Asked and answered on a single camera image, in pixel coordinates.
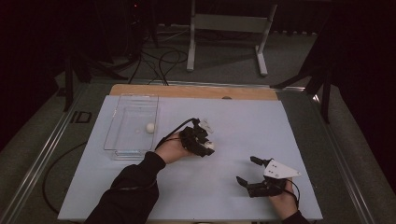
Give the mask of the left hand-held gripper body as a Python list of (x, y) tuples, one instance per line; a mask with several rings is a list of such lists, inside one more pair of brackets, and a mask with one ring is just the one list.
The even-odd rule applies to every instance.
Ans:
[(192, 127), (185, 127), (180, 133), (179, 137), (182, 146), (189, 152), (200, 156), (201, 148), (205, 147), (203, 143), (204, 138), (207, 138), (210, 133), (213, 133), (206, 120), (191, 119)]

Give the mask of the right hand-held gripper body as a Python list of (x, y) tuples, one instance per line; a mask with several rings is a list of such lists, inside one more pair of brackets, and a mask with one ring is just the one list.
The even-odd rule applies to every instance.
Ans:
[(263, 170), (263, 181), (247, 185), (248, 195), (251, 198), (279, 195), (285, 190), (286, 182), (290, 178), (300, 175), (300, 171), (270, 159), (269, 164)]

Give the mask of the clear plastic container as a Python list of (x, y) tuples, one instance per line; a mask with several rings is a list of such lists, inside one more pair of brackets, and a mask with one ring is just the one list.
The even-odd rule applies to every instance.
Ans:
[(107, 132), (104, 150), (113, 160), (138, 161), (153, 149), (154, 133), (146, 131), (158, 111), (157, 95), (123, 94), (119, 97)]

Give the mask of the person's left hand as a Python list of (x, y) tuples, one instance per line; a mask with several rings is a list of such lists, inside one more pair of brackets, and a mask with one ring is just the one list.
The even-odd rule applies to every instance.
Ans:
[(186, 148), (182, 146), (179, 133), (174, 133), (162, 143), (155, 153), (166, 163), (170, 164), (182, 158), (192, 156)]

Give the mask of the person's right hand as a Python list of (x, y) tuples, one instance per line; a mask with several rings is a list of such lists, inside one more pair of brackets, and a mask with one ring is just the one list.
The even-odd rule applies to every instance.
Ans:
[(298, 211), (290, 180), (286, 182), (285, 190), (279, 195), (270, 196), (269, 201), (281, 220), (294, 215)]

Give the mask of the white table mat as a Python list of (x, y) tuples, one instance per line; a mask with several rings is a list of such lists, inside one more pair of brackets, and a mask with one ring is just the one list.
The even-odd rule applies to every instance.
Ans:
[[(104, 150), (118, 97), (102, 105), (58, 218), (83, 220), (98, 204), (113, 179), (127, 166)], [(322, 214), (305, 169), (284, 106), (279, 101), (168, 98), (159, 101), (155, 138), (161, 140), (181, 122), (208, 121), (215, 151), (209, 157), (188, 157), (158, 174), (160, 196), (150, 213), (152, 221), (271, 221), (277, 218), (265, 198), (251, 198), (236, 179), (263, 179), (263, 169), (251, 157), (273, 159), (297, 171), (299, 207), (309, 220)]]

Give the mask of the black stand legs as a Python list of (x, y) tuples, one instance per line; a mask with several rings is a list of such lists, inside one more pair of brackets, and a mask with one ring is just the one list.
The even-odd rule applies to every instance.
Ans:
[(285, 89), (301, 79), (310, 77), (308, 84), (304, 87), (304, 93), (314, 96), (319, 90), (322, 90), (320, 114), (329, 123), (328, 109), (332, 79), (331, 69), (332, 44), (325, 34), (319, 33), (298, 74), (283, 82), (271, 85), (271, 88), (277, 90)]
[(91, 75), (88, 71), (85, 71), (83, 67), (88, 64), (93, 68), (102, 71), (108, 77), (111, 77), (116, 80), (126, 80), (126, 77), (122, 77), (111, 69), (106, 68), (104, 65), (101, 65), (99, 62), (94, 59), (88, 57), (79, 51), (71, 51), (68, 52), (65, 56), (64, 66), (64, 96), (65, 96), (65, 105), (64, 112), (67, 112), (73, 102), (74, 102), (74, 80), (73, 77), (77, 76), (83, 83), (88, 83), (91, 80)]

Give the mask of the white metal stand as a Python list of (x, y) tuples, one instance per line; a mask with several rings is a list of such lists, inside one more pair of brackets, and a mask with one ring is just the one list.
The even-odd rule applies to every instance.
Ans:
[(268, 70), (263, 50), (272, 27), (276, 10), (277, 4), (271, 4), (269, 13), (264, 18), (201, 14), (196, 12), (196, 0), (191, 0), (190, 45), (187, 58), (187, 71), (192, 72), (194, 70), (196, 30), (242, 32), (262, 34), (262, 41), (255, 47), (255, 54), (260, 74), (266, 77), (268, 75)]

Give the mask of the dark equipment rack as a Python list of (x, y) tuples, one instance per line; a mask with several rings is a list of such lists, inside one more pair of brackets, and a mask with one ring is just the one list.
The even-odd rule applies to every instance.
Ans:
[(157, 0), (121, 0), (126, 23), (127, 58), (134, 62), (141, 55), (145, 34), (158, 46), (155, 3)]

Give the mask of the aluminium floor rail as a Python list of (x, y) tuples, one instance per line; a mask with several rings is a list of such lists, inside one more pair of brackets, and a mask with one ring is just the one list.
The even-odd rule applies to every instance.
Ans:
[(88, 84), (79, 84), (71, 105), (52, 96), (0, 153), (0, 224), (13, 224), (71, 119)]
[(361, 193), (361, 189), (347, 164), (347, 160), (345, 159), (340, 146), (335, 139), (332, 128), (324, 121), (323, 117), (321, 116), (321, 104), (319, 98), (316, 95), (309, 95), (308, 99), (310, 100), (316, 117), (318, 118), (318, 123), (321, 126), (321, 129), (324, 131), (324, 135), (330, 141), (330, 153), (332, 154), (337, 170), (343, 179), (349, 199), (354, 205), (361, 224), (376, 224), (368, 204)]

